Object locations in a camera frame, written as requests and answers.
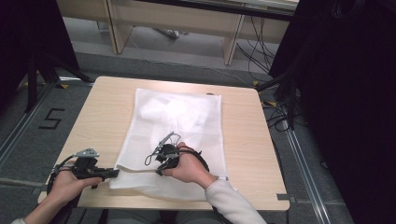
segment person's left hand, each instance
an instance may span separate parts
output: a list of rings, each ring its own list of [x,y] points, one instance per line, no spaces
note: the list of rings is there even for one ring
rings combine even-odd
[[[53,183],[49,197],[54,195],[60,203],[67,204],[76,198],[84,188],[94,186],[102,182],[102,178],[93,177],[88,179],[77,179],[69,168],[63,168]]]
[[[100,177],[79,180],[68,170],[70,168],[62,169],[64,170],[56,176],[47,198],[24,219],[25,223],[50,223],[62,207],[75,199],[85,187],[97,185],[102,181]]]

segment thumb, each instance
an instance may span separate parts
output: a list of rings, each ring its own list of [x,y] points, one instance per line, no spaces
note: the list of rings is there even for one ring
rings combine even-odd
[[[163,170],[163,175],[165,175],[165,176],[173,176],[174,170],[175,170],[175,168],[172,168],[172,169],[164,169],[164,170]]]
[[[88,178],[88,179],[82,179],[84,186],[88,187],[88,186],[94,186],[94,185],[98,185],[100,182],[102,182],[102,178],[101,177],[93,177],[93,178]]]

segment cable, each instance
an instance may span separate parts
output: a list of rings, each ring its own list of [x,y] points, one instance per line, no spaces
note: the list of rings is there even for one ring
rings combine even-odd
[[[247,84],[242,78],[240,78],[240,77],[238,77],[238,76],[231,75],[231,74],[227,74],[227,73],[224,73],[224,72],[220,72],[219,70],[216,70],[216,69],[214,69],[214,68],[204,67],[204,66],[198,66],[198,65],[193,65],[193,64],[166,63],[166,62],[160,62],[160,61],[149,60],[149,59],[147,59],[147,58],[144,56],[142,50],[136,45],[136,43],[134,42],[134,40],[133,40],[132,38],[131,38],[131,40],[132,40],[132,43],[134,44],[134,46],[137,48],[137,50],[139,50],[139,53],[140,53],[140,55],[142,56],[142,58],[143,58],[145,61],[149,62],[149,63],[163,63],[163,64],[171,65],[171,66],[189,66],[189,67],[193,67],[193,68],[209,69],[209,70],[212,70],[212,71],[214,71],[214,72],[220,73],[220,74],[222,74],[222,75],[224,75],[224,76],[227,76],[227,77],[234,77],[234,78],[237,78],[237,79],[239,79],[242,83],[244,83],[245,85],[247,85],[248,87],[254,88],[253,85]]]

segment gray floor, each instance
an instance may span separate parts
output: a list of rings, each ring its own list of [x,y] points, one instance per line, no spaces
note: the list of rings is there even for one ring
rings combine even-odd
[[[187,34],[181,35],[175,41],[150,28],[135,27],[124,52],[115,55],[112,52],[109,34],[99,32],[96,22],[65,19],[65,23],[81,70],[90,77],[101,75],[139,77],[246,88],[250,88],[254,80],[260,79],[262,83],[271,79],[257,66],[251,64],[248,67],[248,60],[239,50],[235,52],[233,64],[224,65],[221,38],[217,36]],[[238,42],[244,49],[251,50],[247,41]],[[269,44],[268,48],[275,53],[277,45]],[[63,70],[59,73],[61,76],[69,76]],[[90,86],[83,85],[79,81],[70,84],[67,89],[49,87],[49,95],[38,108],[21,140],[0,167],[0,178],[3,178],[3,184],[0,184],[0,223],[9,223],[16,217],[23,217],[34,208],[37,188],[32,186],[34,183],[46,182],[50,169],[91,89]],[[0,111],[1,143],[6,141],[23,116],[26,107],[26,89],[26,86],[21,86],[15,93],[12,104],[5,111]],[[260,97],[265,101],[273,101],[274,90],[264,91]],[[40,129],[40,126],[53,125],[53,121],[45,120],[52,108],[64,109],[63,112],[54,112],[54,116],[62,121],[57,129]],[[264,112],[269,119],[274,110],[265,109]],[[326,205],[331,223],[353,223],[331,175],[320,166],[321,156],[309,127],[304,125],[304,118],[299,117],[296,121],[298,122],[295,124],[296,135],[317,184],[318,192]],[[320,223],[286,133],[279,132],[275,128],[271,128],[270,133],[279,151],[291,204],[288,213],[262,212],[262,215],[269,223],[286,223],[287,216],[289,223],[293,224]],[[26,181],[26,184],[25,186],[6,185],[5,178]],[[77,209],[69,223],[76,223],[82,211],[83,209]],[[94,223],[99,215],[100,210],[89,209],[82,223]]]

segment hand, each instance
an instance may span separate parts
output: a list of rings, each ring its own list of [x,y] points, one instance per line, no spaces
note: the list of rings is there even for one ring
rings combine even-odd
[[[177,145],[178,149],[190,150],[184,142]],[[190,153],[180,152],[176,168],[163,170],[163,175],[172,176],[185,183],[196,183],[207,189],[216,178],[210,174],[201,162]]]
[[[64,170],[56,176],[48,197],[52,198],[52,195],[55,195],[56,199],[60,203],[66,205],[68,202],[76,198],[84,188],[98,185],[100,182],[102,182],[102,178],[100,177],[78,180],[71,171]]]
[[[47,198],[24,219],[25,223],[49,223],[61,208],[76,198],[85,187],[97,185],[101,181],[100,177],[79,180],[71,171],[61,171],[56,176]]]

